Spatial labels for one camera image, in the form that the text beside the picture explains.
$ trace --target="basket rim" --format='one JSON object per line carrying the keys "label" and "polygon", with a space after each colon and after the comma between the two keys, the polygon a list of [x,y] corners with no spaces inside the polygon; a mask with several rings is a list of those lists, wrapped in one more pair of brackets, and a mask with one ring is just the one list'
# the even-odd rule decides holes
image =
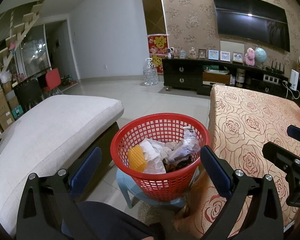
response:
{"label": "basket rim", "polygon": [[122,127],[113,137],[112,141],[111,141],[111,146],[110,146],[110,153],[111,153],[111,157],[114,161],[114,163],[117,165],[117,167],[122,170],[124,173],[128,174],[129,176],[136,178],[136,179],[143,179],[143,180],[150,180],[150,181],[154,181],[154,180],[166,180],[166,179],[171,179],[171,178],[176,178],[179,176],[184,175],[187,171],[191,171],[191,170],[195,170],[195,168],[197,166],[199,166],[199,164],[201,163],[200,161],[200,157],[198,157],[193,163],[191,163],[190,165],[178,170],[178,171],[173,171],[173,172],[169,172],[169,173],[163,173],[163,174],[147,174],[147,173],[143,173],[143,172],[138,172],[138,171],[134,171],[132,169],[130,169],[129,167],[125,166],[119,155],[117,154],[117,149],[115,147],[115,142],[118,140],[118,138],[122,138],[123,135],[126,133],[126,130],[131,127],[135,127],[134,123],[140,123],[140,121],[142,120],[142,122],[148,122],[148,121],[153,121],[155,119],[164,119],[166,116],[166,119],[171,118],[171,115],[175,116],[176,119],[178,119],[178,117],[180,118],[186,118],[186,119],[190,119],[191,120],[191,124],[198,130],[198,128],[200,127],[205,135],[206,138],[206,145],[210,145],[210,136],[208,133],[208,130],[205,128],[205,126],[199,122],[198,120],[188,116],[188,115],[184,115],[184,114],[175,114],[175,113],[159,113],[159,114],[150,114],[150,115],[146,115],[140,118],[137,118],[131,122],[129,122],[128,124],[126,124],[124,127]]}

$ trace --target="floral tablecloth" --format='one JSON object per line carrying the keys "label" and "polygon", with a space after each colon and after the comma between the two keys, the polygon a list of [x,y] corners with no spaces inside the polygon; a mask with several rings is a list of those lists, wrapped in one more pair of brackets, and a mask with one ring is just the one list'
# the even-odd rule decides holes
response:
{"label": "floral tablecloth", "polygon": [[[214,85],[210,96],[211,148],[233,169],[260,178],[266,173],[272,175],[287,225],[294,219],[297,208],[285,203],[289,194],[285,173],[263,157],[262,147],[271,141],[300,156],[300,142],[287,135],[289,125],[300,127],[300,108],[284,98],[221,85]],[[231,236],[239,231],[250,201],[247,197]],[[175,217],[174,226],[200,238],[225,202],[203,171],[191,187],[187,205]]]}

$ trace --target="tv screen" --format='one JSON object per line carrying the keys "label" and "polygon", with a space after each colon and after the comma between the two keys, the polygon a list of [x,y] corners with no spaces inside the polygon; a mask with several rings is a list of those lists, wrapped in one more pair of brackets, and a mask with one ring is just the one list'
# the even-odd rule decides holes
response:
{"label": "tv screen", "polygon": [[270,44],[290,52],[285,10],[262,0],[214,0],[218,33]]}

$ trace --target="power cord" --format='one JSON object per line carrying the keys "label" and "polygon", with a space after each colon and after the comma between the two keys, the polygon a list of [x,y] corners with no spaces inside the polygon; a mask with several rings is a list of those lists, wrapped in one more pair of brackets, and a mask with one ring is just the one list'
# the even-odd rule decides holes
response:
{"label": "power cord", "polygon": [[296,91],[299,93],[299,96],[298,96],[297,98],[294,96],[294,94],[292,93],[292,91],[290,90],[290,88],[288,88],[288,81],[283,80],[283,81],[282,81],[282,85],[287,89],[286,99],[287,99],[287,97],[288,97],[288,91],[291,92],[291,94],[292,94],[292,99],[298,99],[298,98],[300,97],[300,92],[299,92],[298,90],[296,90]]}

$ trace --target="tiled floor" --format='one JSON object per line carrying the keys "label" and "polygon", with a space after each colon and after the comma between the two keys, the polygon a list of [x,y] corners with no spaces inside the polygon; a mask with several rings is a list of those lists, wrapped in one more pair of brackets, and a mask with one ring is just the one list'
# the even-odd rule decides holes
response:
{"label": "tiled floor", "polygon": [[[65,94],[98,96],[121,100],[124,106],[124,113],[117,121],[120,128],[136,118],[164,112],[189,115],[208,127],[209,99],[159,94],[158,92],[162,88],[163,82],[159,82],[158,85],[152,87],[146,87],[141,81],[95,81],[81,82],[67,89]],[[107,203],[137,218],[141,201],[130,195],[132,203],[135,205],[132,209],[127,207],[115,179],[116,170],[117,167],[115,165],[109,167],[109,172],[91,193],[88,200]],[[164,212],[161,217],[167,239],[194,239],[189,235],[177,232],[172,226],[172,218],[173,214],[168,211]]]}

